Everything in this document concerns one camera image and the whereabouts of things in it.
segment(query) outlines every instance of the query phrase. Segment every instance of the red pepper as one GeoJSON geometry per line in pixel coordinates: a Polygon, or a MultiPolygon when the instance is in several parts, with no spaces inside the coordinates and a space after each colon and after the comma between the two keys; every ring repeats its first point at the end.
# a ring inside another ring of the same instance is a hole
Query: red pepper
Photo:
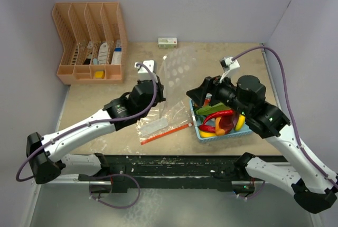
{"type": "Polygon", "coordinates": [[[201,124],[199,125],[199,129],[205,132],[215,133],[215,127],[210,125],[201,124]]]}
{"type": "Polygon", "coordinates": [[[233,114],[234,114],[234,110],[232,109],[214,112],[210,114],[208,117],[206,117],[206,119],[203,121],[203,125],[213,118],[223,117],[223,116],[233,116],[233,114]]]}
{"type": "Polygon", "coordinates": [[[217,136],[223,136],[228,133],[234,128],[233,124],[233,116],[228,117],[228,116],[223,116],[223,117],[218,117],[216,118],[216,135],[217,136]]]}

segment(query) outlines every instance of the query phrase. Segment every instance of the red stick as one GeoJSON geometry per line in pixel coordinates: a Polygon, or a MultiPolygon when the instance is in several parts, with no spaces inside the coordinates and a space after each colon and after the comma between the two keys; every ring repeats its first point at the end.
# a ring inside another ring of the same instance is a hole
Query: red stick
{"type": "Polygon", "coordinates": [[[149,139],[146,139],[146,140],[144,140],[144,141],[141,142],[141,145],[144,145],[144,144],[146,144],[146,143],[148,143],[148,142],[150,142],[150,141],[159,139],[159,138],[161,138],[161,137],[163,137],[163,136],[169,135],[169,134],[171,134],[171,133],[173,133],[173,132],[179,131],[179,130],[181,130],[181,129],[183,129],[183,128],[187,128],[187,127],[189,127],[189,124],[184,124],[184,125],[182,125],[182,126],[179,126],[179,127],[177,127],[177,128],[174,128],[174,129],[172,129],[172,130],[169,130],[169,131],[167,131],[167,132],[164,132],[164,133],[162,133],[162,134],[160,134],[160,135],[157,135],[157,136],[151,137],[151,138],[149,138],[149,139]]]}

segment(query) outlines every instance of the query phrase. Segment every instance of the red chili pepper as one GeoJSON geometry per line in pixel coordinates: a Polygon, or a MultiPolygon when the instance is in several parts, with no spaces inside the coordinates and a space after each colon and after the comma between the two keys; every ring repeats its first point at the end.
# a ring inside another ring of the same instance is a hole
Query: red chili pepper
{"type": "Polygon", "coordinates": [[[199,129],[205,132],[215,133],[215,127],[210,125],[201,124],[199,125],[199,129]]]}
{"type": "Polygon", "coordinates": [[[210,114],[208,117],[206,117],[206,119],[203,121],[203,125],[213,118],[222,117],[222,116],[233,116],[233,114],[234,114],[234,110],[232,109],[214,112],[210,114]]]}

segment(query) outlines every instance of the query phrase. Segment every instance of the small box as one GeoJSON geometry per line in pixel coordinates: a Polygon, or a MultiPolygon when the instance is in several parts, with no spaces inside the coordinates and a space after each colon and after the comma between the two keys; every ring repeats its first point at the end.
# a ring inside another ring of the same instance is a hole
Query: small box
{"type": "Polygon", "coordinates": [[[112,54],[111,64],[121,65],[121,60],[122,60],[122,52],[117,51],[115,49],[114,53],[112,54]]]}
{"type": "Polygon", "coordinates": [[[121,40],[116,41],[116,48],[122,48],[121,40]]]}
{"type": "Polygon", "coordinates": [[[160,37],[158,38],[158,47],[160,49],[172,49],[177,47],[177,38],[160,37]]]}

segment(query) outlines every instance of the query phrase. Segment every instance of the orange desk organizer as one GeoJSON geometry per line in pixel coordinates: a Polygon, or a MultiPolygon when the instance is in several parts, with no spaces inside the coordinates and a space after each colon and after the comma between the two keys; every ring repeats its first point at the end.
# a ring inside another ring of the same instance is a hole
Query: orange desk organizer
{"type": "Polygon", "coordinates": [[[64,84],[123,83],[128,38],[119,3],[56,3],[52,16],[63,45],[57,76],[64,84]],[[117,40],[122,45],[121,64],[111,64],[117,40]],[[102,42],[108,44],[107,61],[95,65],[102,42]],[[90,64],[83,65],[90,52],[90,64]],[[95,78],[97,71],[105,72],[103,79],[95,78]]]}

